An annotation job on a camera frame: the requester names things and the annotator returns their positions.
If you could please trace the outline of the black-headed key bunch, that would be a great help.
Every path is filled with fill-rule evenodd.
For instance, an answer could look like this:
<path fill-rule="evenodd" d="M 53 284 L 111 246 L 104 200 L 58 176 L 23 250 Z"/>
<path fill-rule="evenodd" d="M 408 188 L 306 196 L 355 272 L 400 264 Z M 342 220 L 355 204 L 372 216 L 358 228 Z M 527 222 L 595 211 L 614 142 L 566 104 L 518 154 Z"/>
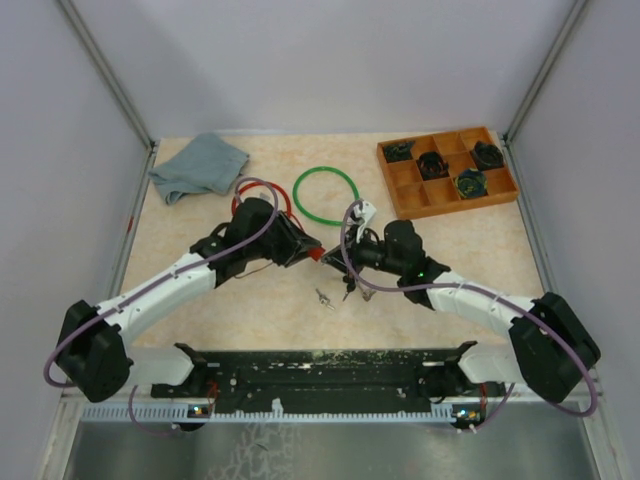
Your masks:
<path fill-rule="evenodd" d="M 373 289 L 365 287 L 351 274 L 345 274 L 342 277 L 342 281 L 345 284 L 345 293 L 343 295 L 342 301 L 345 301 L 350 294 L 358 292 L 365 302 L 369 302 L 375 294 L 375 291 Z"/>

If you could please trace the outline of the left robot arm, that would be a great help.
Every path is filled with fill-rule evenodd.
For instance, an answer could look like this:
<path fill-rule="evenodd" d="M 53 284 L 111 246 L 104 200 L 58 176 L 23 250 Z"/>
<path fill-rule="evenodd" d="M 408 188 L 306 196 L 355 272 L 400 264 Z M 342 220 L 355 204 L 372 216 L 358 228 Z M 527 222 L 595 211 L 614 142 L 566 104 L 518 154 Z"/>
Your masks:
<path fill-rule="evenodd" d="M 136 339 L 179 306 L 243 273 L 248 263 L 268 260 L 289 267 L 320 247 L 284 212 L 249 198 L 229 221 L 161 273 L 96 306 L 84 300 L 73 304 L 54 362 L 93 403 L 124 387 L 143 385 L 166 385 L 197 396 L 208 384 L 206 362 L 198 353 L 185 344 L 139 348 Z"/>

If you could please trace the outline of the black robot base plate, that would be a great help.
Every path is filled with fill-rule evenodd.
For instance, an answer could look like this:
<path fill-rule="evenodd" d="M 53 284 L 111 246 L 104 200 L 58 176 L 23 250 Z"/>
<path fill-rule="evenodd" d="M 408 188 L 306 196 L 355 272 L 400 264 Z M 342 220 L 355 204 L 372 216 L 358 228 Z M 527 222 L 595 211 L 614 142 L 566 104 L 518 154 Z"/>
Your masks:
<path fill-rule="evenodd" d="M 155 384 L 157 399 L 206 398 L 217 412 L 286 414 L 428 413 L 455 397 L 498 397 L 502 382 L 469 380 L 458 365 L 470 348 L 191 351 L 195 367 L 178 386 Z"/>

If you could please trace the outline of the red cable padlock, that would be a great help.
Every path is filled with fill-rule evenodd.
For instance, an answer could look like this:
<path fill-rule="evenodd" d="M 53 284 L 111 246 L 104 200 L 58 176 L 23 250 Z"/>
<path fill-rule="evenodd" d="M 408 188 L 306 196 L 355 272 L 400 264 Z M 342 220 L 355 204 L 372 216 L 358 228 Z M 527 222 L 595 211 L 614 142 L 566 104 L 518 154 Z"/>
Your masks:
<path fill-rule="evenodd" d="M 302 232 L 305 232 L 302 223 L 292 212 L 287 212 L 286 215 Z M 322 246 L 311 248 L 308 251 L 309 257 L 316 262 L 321 259 L 324 253 L 325 249 Z"/>

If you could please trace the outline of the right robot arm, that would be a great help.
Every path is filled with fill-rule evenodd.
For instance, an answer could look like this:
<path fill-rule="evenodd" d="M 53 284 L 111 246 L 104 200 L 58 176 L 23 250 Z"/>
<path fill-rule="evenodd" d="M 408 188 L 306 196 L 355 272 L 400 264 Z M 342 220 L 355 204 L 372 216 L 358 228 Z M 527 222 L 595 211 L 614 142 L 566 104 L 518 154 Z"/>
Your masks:
<path fill-rule="evenodd" d="M 389 223 L 381 237 L 347 228 L 331 250 L 310 245 L 307 256 L 340 271 L 350 288 L 371 268 L 397 278 L 396 291 L 432 311 L 456 314 L 506 339 L 506 344 L 469 347 L 446 372 L 448 387 L 470 395 L 485 382 L 524 384 L 559 404 L 600 360 L 595 340 L 560 295 L 538 299 L 481 286 L 428 256 L 409 220 Z"/>

